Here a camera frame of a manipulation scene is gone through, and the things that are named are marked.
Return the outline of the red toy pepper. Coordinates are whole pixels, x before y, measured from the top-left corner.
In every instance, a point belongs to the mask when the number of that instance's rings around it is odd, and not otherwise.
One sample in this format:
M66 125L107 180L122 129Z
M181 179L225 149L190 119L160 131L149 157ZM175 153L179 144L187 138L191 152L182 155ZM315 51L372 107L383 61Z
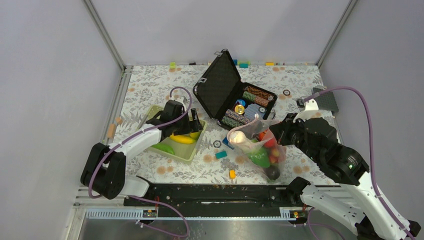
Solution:
M277 146L278 146L278 143L275 137L270 138L263 145L263 147L266 149L273 149L273 148L276 148Z

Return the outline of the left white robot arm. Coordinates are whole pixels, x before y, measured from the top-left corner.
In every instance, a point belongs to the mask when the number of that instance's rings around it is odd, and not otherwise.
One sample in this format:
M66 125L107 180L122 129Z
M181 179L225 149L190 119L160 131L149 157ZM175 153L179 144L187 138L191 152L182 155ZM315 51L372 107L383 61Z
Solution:
M89 188L91 198L94 192L109 200L119 195L135 196L142 205L148 206L154 202L155 192L149 188L150 182L147 180L126 173L127 162L170 136L202 130L195 108L169 100L164 109L146 120L133 135L112 145L95 144L88 155L80 182Z

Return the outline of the red strawberry bunch toy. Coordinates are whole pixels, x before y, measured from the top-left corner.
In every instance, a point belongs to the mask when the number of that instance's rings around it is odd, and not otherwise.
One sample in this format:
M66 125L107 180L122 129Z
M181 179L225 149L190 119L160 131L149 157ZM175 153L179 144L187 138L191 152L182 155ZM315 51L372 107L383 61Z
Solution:
M273 146L267 149L268 161L271 165L277 165L280 163L284 151L279 146Z

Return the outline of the white green leek toy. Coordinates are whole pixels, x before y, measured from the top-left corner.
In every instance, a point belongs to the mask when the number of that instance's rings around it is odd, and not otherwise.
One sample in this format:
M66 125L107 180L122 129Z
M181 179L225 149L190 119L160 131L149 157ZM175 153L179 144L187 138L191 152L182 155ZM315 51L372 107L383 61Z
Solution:
M248 139L242 131L237 130L231 132L228 141L258 167L268 168L271 165L268 158L268 152L263 145L256 139Z

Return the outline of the yellow toy mango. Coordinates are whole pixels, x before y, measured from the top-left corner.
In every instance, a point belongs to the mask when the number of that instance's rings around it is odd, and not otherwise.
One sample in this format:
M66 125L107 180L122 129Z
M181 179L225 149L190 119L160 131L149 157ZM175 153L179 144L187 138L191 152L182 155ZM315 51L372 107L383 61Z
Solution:
M192 139L194 139L194 140L198 140L199 137L200 137L200 135L201 135L201 133L202 133L201 131L192 132L192 133L189 134L189 137L192 138Z

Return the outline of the green toy cucumber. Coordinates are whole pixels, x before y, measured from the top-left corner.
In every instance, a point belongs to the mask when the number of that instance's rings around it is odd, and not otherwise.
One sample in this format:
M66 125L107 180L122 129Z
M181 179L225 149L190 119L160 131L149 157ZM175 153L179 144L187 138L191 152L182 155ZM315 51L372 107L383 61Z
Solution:
M151 147L159 151L165 152L167 154L171 154L171 155L175 154L174 149L170 145L162 143L162 142L154 144Z

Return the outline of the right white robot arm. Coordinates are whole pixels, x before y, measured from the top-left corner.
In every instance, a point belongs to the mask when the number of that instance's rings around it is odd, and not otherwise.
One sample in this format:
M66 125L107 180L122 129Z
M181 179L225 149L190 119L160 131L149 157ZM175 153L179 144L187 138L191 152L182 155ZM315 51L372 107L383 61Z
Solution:
M294 145L316 163L325 176L351 195L359 208L321 192L302 177L296 177L286 188L291 205L303 203L327 214L359 240L404 240L418 236L420 224L404 218L380 188L373 186L367 162L356 150L338 142L336 128L325 119L295 119L295 114L290 113L269 129L278 144Z

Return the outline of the clear zip top bag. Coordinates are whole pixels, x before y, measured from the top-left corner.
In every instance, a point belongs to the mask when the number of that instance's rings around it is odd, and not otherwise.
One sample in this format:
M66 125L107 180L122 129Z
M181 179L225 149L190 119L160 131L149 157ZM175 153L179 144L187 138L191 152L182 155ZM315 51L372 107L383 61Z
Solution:
M231 129L226 136L229 144L271 183L281 178L287 157L287 148L277 143L270 130L277 123L255 114L251 122Z

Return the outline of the yellow toy banana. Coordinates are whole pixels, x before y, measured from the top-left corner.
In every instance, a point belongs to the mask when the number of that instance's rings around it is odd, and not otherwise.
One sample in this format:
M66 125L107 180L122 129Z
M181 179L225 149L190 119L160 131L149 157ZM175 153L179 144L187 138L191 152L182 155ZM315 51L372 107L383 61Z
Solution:
M190 145L190 144L194 144L197 140L190 137L190 136L185 136L185 135L170 135L169 138L176 142L176 143L180 143L180 144L185 144L185 145Z

